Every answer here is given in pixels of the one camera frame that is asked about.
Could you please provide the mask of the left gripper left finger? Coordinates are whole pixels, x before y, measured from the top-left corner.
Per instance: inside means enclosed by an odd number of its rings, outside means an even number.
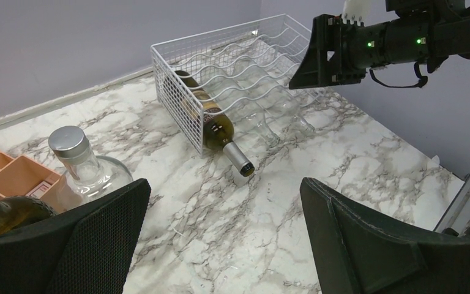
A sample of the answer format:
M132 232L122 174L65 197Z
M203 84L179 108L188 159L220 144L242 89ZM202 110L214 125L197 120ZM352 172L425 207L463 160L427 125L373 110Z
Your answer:
M0 236L0 293L122 293L150 195L138 179Z

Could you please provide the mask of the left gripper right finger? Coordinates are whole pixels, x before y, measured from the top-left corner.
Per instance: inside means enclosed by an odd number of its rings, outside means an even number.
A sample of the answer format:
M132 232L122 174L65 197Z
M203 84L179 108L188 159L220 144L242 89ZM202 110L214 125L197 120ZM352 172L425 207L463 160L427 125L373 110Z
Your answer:
M470 293L463 233L407 224L304 178L300 197L323 293Z

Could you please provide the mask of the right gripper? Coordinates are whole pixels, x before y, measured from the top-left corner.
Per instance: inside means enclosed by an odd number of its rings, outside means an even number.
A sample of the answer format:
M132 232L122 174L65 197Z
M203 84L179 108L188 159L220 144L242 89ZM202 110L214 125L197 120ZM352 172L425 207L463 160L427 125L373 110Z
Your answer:
M360 83L367 69L390 64L386 55L388 27L388 22L364 26L328 14L315 17L306 54L289 89ZM329 59L330 51L334 55Z

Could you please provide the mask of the clear tall glass bottle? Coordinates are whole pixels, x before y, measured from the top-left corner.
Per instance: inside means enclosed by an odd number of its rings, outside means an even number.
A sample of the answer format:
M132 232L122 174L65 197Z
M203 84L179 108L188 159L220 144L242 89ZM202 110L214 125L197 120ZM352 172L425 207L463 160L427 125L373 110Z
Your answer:
M272 117L290 123L293 129L305 135L314 132L315 128L301 115L297 100L256 62L250 58L237 60L233 77Z

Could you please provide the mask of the clear round bottle silver cap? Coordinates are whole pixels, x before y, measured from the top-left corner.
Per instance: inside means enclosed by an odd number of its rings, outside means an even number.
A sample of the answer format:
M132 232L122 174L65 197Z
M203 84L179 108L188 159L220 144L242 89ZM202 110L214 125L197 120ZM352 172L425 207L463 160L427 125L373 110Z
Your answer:
M101 198L133 181L128 168L109 156L96 156L84 131L77 126L56 129L48 138L54 155L65 166L57 200L68 211Z

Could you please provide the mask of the green wine bottle black cap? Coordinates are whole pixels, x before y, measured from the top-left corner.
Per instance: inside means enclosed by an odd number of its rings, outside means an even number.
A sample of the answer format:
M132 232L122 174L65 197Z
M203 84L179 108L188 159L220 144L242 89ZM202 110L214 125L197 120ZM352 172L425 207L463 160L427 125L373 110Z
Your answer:
M30 196L17 195L0 200L0 236L57 215L45 202Z

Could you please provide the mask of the dark labelled wine bottle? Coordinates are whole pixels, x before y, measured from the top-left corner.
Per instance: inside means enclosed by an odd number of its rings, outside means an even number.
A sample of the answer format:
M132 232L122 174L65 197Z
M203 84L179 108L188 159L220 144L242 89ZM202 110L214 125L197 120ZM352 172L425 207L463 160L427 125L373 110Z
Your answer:
M234 126L229 117L219 113L221 108L215 102L209 100L209 94L189 76L188 72L177 70L175 73L180 76L180 79L191 90L192 94L201 101L204 108L203 114L200 114L187 99L183 99L181 102L186 114L195 121L200 120L203 122L204 146L213 151L223 152L242 176L252 175L255 166L234 142Z

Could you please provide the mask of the clear square glass bottle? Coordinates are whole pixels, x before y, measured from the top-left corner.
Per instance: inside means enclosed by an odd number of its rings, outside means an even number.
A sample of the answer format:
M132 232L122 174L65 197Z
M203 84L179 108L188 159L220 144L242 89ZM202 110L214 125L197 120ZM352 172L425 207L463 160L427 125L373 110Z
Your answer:
M271 148L278 144L278 135L268 126L263 108L250 100L248 94L228 78L224 70L216 67L204 69L200 73L200 80L206 92L232 120L236 138L240 138L245 147L259 143Z

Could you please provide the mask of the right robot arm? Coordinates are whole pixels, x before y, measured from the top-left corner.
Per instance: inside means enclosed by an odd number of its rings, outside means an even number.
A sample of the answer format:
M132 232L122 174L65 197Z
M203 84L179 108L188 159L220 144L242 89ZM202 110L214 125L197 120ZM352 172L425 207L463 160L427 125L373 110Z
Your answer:
M290 89L353 85L376 69L413 63L422 88L450 56L470 60L470 6L464 1L386 1L397 18L364 25L368 1L346 1L342 13L313 19L306 54Z

